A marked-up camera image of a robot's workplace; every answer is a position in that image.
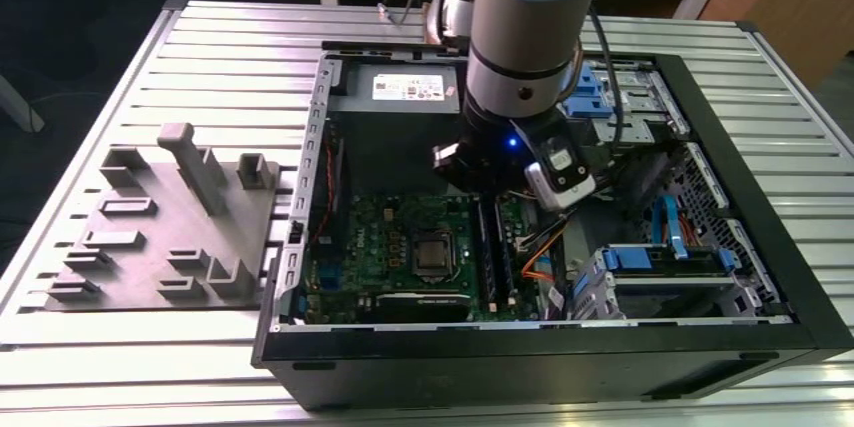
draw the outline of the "label sticker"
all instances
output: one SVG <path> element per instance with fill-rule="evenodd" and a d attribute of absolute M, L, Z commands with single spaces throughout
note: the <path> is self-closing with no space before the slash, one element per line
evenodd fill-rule
<path fill-rule="evenodd" d="M 374 100 L 444 101 L 441 75 L 380 74 L 374 77 Z"/>
<path fill-rule="evenodd" d="M 549 299 L 558 309 L 564 309 L 564 295 L 561 295 L 561 292 L 558 292 L 554 285 L 552 286 L 552 289 L 549 289 Z"/>

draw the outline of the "white table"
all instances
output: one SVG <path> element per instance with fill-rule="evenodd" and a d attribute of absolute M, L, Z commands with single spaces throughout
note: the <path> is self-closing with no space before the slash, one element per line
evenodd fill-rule
<path fill-rule="evenodd" d="M 221 161 L 251 148 L 297 167 L 321 41 L 418 42 L 421 15 L 380 24 L 373 8 L 171 2 L 129 67 L 0 280 L 0 425 L 239 425 L 349 420 L 370 425 L 657 427 L 844 426 L 854 422 L 854 355 L 788 368 L 697 401 L 530 405 L 437 411 L 303 411 L 250 366 L 257 313 L 50 313 L 50 276 L 107 188 L 111 145 L 147 159 L 162 122 L 193 122 Z M 606 18 L 613 49 L 681 55 L 816 275 L 854 324 L 852 142 L 765 39 L 725 22 Z M 588 25 L 585 44 L 597 49 Z M 287 215 L 294 172 L 281 177 Z M 285 236 L 271 221 L 271 240 Z"/>

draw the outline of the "slotted aluminum surface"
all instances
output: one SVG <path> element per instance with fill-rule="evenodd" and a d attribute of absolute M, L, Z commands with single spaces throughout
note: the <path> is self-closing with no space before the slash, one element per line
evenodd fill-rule
<path fill-rule="evenodd" d="M 246 150 L 297 166 L 325 39 L 420 42 L 422 18 L 380 23 L 376 9 L 190 2 L 165 10 L 105 112 L 0 280 L 0 423 L 174 425 L 279 421 L 636 426 L 844 425 L 854 355 L 773 372 L 694 402 L 506 406 L 438 411 L 306 413 L 250 366 L 254 312 L 43 312 L 41 292 L 107 187 L 98 165 L 111 145 L 150 160 L 163 122 L 193 122 L 221 161 Z M 681 55 L 849 325 L 854 324 L 854 160 L 851 143 L 793 86 L 763 39 L 733 23 L 612 18 L 612 48 Z M 597 49 L 588 25 L 584 42 Z M 277 210 L 287 213 L 294 172 Z M 282 239 L 285 220 L 271 221 Z"/>

